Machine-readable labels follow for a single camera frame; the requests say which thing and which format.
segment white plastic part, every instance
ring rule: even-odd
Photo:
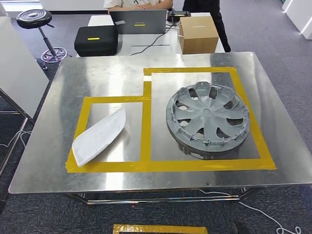
[[[73,152],[79,167],[82,167],[105,150],[125,126],[126,113],[121,108],[79,135],[73,143]]]

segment yellow label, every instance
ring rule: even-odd
[[[100,40],[100,38],[88,38],[88,40]]]

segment floor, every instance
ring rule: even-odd
[[[289,115],[312,151],[312,41],[305,40],[286,15],[280,0],[221,0],[229,43],[233,51],[253,51],[261,62]],[[182,0],[175,0],[181,9]],[[88,25],[88,15],[54,16],[54,29],[44,30],[54,46],[67,48],[76,55],[73,41],[79,27]],[[36,57],[45,46],[39,32],[31,34],[15,28]],[[53,72],[47,74],[53,78]],[[8,142],[21,119],[0,122],[1,141]],[[4,154],[0,149],[0,156]],[[0,194],[5,193],[23,152],[20,142],[0,178]],[[239,191],[227,191],[237,194]],[[150,193],[147,196],[157,196]],[[168,195],[200,195],[178,192]],[[121,195],[136,197],[137,194]],[[312,233],[312,193],[310,187],[266,188],[245,201],[261,209],[295,232]],[[205,226],[212,234],[229,234],[235,220],[245,223],[252,234],[276,233],[278,226],[256,211],[230,202],[159,203],[87,207],[62,195],[9,195],[0,214],[4,234],[109,234],[114,223]]]

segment gray laptop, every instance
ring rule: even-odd
[[[162,34],[165,32],[166,10],[110,11],[119,34]]]

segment hand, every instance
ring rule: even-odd
[[[151,9],[152,5],[150,3],[149,4],[144,4],[142,6],[145,6],[147,8],[147,10]]]
[[[145,5],[135,5],[133,7],[134,10],[147,10],[147,6]]]

